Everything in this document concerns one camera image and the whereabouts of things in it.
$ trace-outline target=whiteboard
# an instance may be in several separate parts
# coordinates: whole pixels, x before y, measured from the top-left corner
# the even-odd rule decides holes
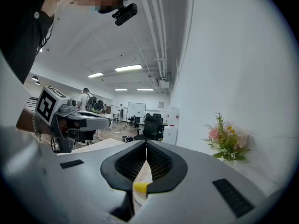
[[[127,116],[136,116],[136,117],[144,118],[145,117],[145,107],[146,107],[146,104],[129,102]]]

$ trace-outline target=pink flower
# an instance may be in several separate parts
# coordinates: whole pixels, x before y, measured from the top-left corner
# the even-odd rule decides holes
[[[210,132],[209,132],[209,139],[217,139],[219,137],[219,131],[217,128],[214,128],[212,129]]]

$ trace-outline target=yellow object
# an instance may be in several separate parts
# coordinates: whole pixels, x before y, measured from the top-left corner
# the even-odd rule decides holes
[[[146,187],[150,184],[150,182],[135,182],[133,188],[142,193],[146,193]]]

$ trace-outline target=white pipe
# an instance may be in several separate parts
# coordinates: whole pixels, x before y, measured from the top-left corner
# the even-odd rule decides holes
[[[164,49],[165,49],[165,73],[167,75],[167,40],[166,40],[165,17],[164,17],[164,10],[163,10],[162,0],[158,0],[158,1],[159,1],[160,12],[161,12],[161,18],[162,18]]]
[[[142,57],[142,59],[143,59],[145,65],[146,65],[146,68],[148,69],[148,72],[149,72],[149,75],[150,75],[150,79],[151,79],[152,83],[154,84],[154,86],[156,86],[156,83],[155,83],[154,80],[153,80],[153,76],[151,75],[149,66],[148,66],[148,64],[147,64],[147,62],[146,62],[146,60],[145,60],[145,58],[144,58],[144,55],[143,55],[143,53],[142,53],[142,51],[141,51],[141,48],[140,48],[140,46],[138,45],[138,43],[137,43],[137,41],[136,41],[136,39],[135,39],[135,37],[134,37],[134,34],[133,34],[133,32],[132,32],[132,30],[131,30],[131,28],[129,27],[129,25],[128,25],[127,22],[126,22],[126,25],[127,25],[127,28],[128,28],[128,30],[129,30],[129,32],[130,32],[132,38],[133,38],[134,41],[135,41],[135,44],[136,44],[137,48],[139,49],[139,52],[140,52],[140,54],[141,54],[141,57]]]
[[[142,1],[142,4],[143,4],[143,7],[144,7],[146,18],[147,18],[148,23],[149,23],[150,33],[151,33],[151,36],[153,38],[156,58],[159,58],[160,55],[159,55],[158,41],[157,41],[156,33],[154,31],[154,22],[153,22],[153,18],[151,16],[150,7],[149,7],[149,4],[148,4],[147,0],[141,0],[141,1]],[[162,71],[161,71],[161,62],[160,61],[157,61],[157,62],[158,62],[160,77],[163,77],[162,76]]]
[[[157,0],[151,0],[151,3],[154,8],[154,14],[155,14],[155,19],[157,21],[157,28],[158,28],[158,33],[159,33],[159,40],[160,40],[160,48],[161,48],[161,57],[165,58],[165,51],[164,51],[164,44],[163,44],[163,33],[162,33],[162,25],[161,25],[161,18],[160,18],[160,13],[158,9],[158,1]],[[163,79],[165,79],[165,61],[163,61]]]

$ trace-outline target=black sleeve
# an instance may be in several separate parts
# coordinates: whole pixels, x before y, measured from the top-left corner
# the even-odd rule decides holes
[[[19,80],[24,83],[54,17],[41,11],[44,0],[11,0],[2,6],[0,48]]]

